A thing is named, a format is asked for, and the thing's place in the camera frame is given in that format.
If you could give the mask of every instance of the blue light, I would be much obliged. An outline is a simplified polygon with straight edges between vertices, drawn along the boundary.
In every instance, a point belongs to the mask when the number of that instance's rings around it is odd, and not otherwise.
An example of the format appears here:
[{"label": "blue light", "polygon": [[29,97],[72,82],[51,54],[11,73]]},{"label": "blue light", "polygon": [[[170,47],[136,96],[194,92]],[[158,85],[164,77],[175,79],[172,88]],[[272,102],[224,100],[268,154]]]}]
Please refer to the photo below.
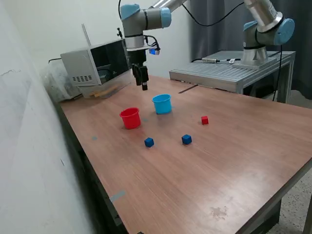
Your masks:
[{"label": "blue light", "polygon": [[150,49],[150,54],[151,55],[155,55],[156,54],[156,50],[155,49]]}]

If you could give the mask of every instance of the blue cup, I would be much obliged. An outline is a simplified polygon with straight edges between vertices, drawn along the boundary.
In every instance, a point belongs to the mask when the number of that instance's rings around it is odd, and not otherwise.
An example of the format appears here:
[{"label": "blue cup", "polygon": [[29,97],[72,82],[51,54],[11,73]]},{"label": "blue cup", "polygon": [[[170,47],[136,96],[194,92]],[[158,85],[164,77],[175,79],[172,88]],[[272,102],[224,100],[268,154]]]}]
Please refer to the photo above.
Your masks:
[{"label": "blue cup", "polygon": [[153,103],[157,114],[161,115],[171,112],[172,107],[170,99],[170,94],[161,94],[153,97]]}]

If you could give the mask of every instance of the white wall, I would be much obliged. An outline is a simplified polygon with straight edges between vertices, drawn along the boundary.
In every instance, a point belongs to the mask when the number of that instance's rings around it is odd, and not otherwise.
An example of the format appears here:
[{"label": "white wall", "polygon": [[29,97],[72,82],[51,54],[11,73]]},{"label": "white wall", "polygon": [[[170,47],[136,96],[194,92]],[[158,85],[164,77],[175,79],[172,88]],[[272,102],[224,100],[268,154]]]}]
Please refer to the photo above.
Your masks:
[{"label": "white wall", "polygon": [[0,233],[95,233],[57,113],[1,1],[0,34]]},{"label": "white wall", "polygon": [[[2,0],[21,37],[41,70],[49,59],[87,46],[81,24],[92,44],[118,39],[122,29],[117,0]],[[147,8],[155,0],[123,0]],[[190,61],[189,16],[180,7],[173,12],[172,25],[147,32],[154,35],[162,49],[159,56],[148,56],[152,75],[169,77],[168,71]]]}]

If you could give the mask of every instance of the red cup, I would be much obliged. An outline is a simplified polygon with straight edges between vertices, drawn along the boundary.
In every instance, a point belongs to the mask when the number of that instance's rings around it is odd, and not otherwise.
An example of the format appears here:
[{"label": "red cup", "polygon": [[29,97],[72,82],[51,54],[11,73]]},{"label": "red cup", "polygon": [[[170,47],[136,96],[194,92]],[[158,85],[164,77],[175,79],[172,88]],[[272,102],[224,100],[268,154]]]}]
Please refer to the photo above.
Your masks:
[{"label": "red cup", "polygon": [[138,108],[132,107],[120,113],[120,117],[122,118],[126,129],[134,129],[141,125],[141,120],[138,112]]}]

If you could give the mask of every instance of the red cube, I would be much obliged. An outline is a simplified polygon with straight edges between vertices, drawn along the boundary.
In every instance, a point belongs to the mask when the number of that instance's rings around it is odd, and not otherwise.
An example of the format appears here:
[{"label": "red cube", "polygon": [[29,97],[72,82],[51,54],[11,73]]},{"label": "red cube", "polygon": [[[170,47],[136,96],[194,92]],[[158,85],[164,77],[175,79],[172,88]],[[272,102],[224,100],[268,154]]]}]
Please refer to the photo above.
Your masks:
[{"label": "red cube", "polygon": [[203,125],[209,124],[208,116],[202,116],[202,117],[201,117],[201,123],[202,123]]}]

